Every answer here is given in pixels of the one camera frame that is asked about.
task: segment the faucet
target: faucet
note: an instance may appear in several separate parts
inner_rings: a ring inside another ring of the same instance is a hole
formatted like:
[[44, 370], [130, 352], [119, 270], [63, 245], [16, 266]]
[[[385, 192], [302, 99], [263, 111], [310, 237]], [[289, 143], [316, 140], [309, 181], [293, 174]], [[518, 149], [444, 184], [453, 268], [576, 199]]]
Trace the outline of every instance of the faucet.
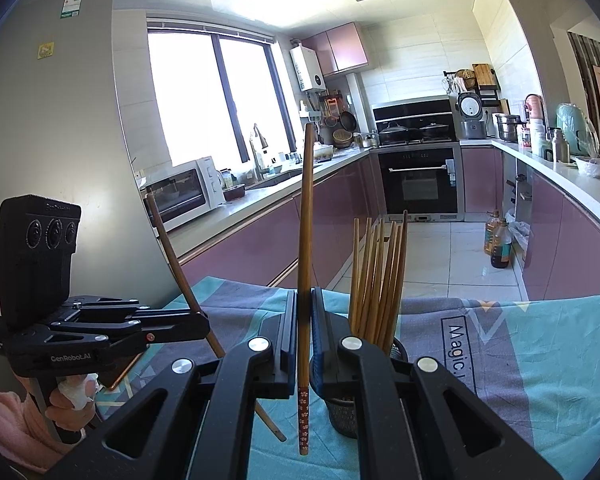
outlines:
[[266, 170], [266, 168], [261, 167], [261, 165], [258, 161], [258, 150], [256, 149], [256, 147], [253, 143], [253, 141], [256, 137], [259, 139], [260, 145], [263, 150], [265, 148], [269, 147], [269, 143], [267, 142], [267, 139], [265, 139], [264, 136], [260, 133], [260, 129], [258, 128], [258, 125], [256, 123], [253, 123], [253, 130], [251, 131], [251, 135], [249, 136], [249, 144], [251, 146], [251, 153], [253, 153], [253, 163], [254, 163], [255, 170], [256, 170], [256, 180], [258, 182], [260, 182], [260, 181], [264, 180], [263, 174], [267, 173], [267, 170]]

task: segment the yellow sticker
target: yellow sticker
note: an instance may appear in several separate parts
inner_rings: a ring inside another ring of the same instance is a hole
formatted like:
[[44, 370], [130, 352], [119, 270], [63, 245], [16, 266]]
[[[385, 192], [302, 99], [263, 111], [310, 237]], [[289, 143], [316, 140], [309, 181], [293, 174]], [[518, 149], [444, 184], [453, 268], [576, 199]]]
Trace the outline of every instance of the yellow sticker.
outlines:
[[49, 57], [54, 54], [54, 45], [55, 43], [52, 41], [51, 43], [43, 43], [38, 47], [38, 59], [43, 59], [43, 57]]

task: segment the plastic bottle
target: plastic bottle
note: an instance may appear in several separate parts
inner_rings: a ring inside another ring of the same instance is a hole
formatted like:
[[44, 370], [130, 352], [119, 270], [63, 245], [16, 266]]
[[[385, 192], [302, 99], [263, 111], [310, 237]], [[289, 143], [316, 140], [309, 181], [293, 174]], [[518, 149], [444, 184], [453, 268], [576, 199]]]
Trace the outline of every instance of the plastic bottle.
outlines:
[[491, 243], [493, 242], [493, 232], [498, 227], [498, 220], [500, 219], [500, 212], [496, 209], [491, 213], [491, 218], [484, 225], [484, 247], [482, 250], [486, 254], [491, 254]]
[[496, 269], [509, 267], [511, 258], [511, 244], [513, 238], [507, 227], [507, 221], [500, 219], [498, 228], [493, 233], [493, 246], [491, 248], [491, 265]]

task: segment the pink sleeve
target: pink sleeve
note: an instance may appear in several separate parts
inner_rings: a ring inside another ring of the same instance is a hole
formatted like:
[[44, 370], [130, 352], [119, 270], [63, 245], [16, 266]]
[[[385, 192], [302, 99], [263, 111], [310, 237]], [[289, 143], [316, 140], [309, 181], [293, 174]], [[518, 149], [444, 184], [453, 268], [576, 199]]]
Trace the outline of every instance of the pink sleeve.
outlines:
[[13, 392], [0, 393], [0, 453], [3, 457], [44, 473], [72, 447], [50, 437], [29, 396], [21, 402]]

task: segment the silver screw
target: silver screw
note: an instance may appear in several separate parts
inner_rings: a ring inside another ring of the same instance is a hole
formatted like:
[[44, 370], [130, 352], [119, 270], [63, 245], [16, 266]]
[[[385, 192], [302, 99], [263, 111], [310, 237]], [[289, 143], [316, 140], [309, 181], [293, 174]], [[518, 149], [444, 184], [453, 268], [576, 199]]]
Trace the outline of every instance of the silver screw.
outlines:
[[358, 350], [362, 346], [362, 341], [355, 336], [348, 336], [341, 343], [347, 350]]
[[193, 362], [188, 359], [178, 359], [174, 361], [171, 365], [171, 370], [176, 372], [177, 374], [186, 374], [189, 370], [193, 368]]
[[263, 337], [254, 337], [251, 341], [249, 341], [249, 348], [254, 352], [262, 352], [269, 348], [269, 341], [264, 339]]
[[438, 362], [431, 357], [422, 357], [418, 359], [418, 368], [423, 372], [435, 372], [438, 369]]

